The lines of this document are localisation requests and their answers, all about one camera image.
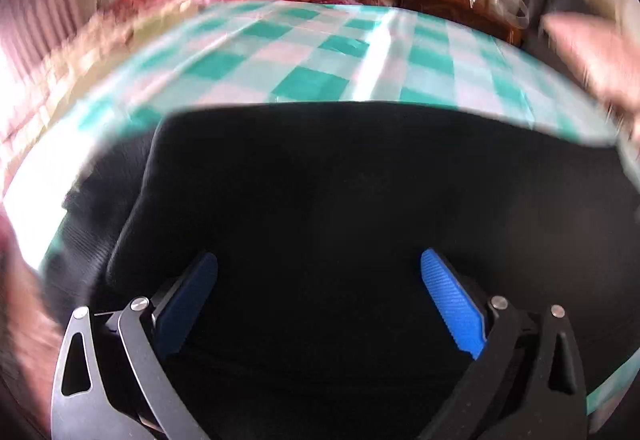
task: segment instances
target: nightstand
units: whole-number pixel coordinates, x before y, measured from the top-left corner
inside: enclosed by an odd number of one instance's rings
[[[466,0],[400,0],[400,7],[442,17],[520,46],[522,31],[482,6],[471,8]]]

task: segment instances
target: silver screw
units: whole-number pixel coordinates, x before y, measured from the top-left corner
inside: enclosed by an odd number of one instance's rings
[[[142,312],[149,306],[149,299],[146,297],[137,297],[131,302],[131,309],[136,312]]]
[[[502,297],[501,295],[494,295],[491,298],[491,306],[496,310],[506,310],[509,306],[509,302],[507,301],[507,298]]]
[[[74,310],[74,319],[82,319],[89,313],[89,309],[86,306],[79,306]]]
[[[560,305],[553,305],[551,307],[551,313],[553,314],[554,317],[557,317],[558,319],[562,319],[564,317],[564,308],[562,308]]]

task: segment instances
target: black garment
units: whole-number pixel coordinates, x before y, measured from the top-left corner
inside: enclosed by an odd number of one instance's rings
[[[388,103],[184,113],[158,129],[93,285],[151,295],[209,250],[218,283],[166,367],[205,429],[225,440],[407,439],[470,360],[422,285],[421,252],[433,246],[518,308],[562,304],[591,391],[640,345],[639,205],[615,149],[465,113]],[[102,228],[83,213],[76,231]],[[86,270],[63,261],[48,279],[65,269],[65,283]],[[74,304],[113,309],[97,292]]]

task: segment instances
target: checkered tablecloth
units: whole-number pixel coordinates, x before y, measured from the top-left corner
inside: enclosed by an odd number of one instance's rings
[[[616,141],[574,84],[518,49],[396,8],[221,3],[134,55],[50,129],[5,198],[25,259],[40,264],[61,204],[101,144],[181,108],[387,100],[475,112],[592,145]]]

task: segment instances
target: skin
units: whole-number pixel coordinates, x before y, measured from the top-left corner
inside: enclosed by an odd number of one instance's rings
[[[14,230],[1,204],[0,253],[5,260],[3,287],[6,290],[8,333],[33,403],[33,409],[24,411],[48,436],[53,375],[63,331],[46,311],[40,280],[22,258]]]

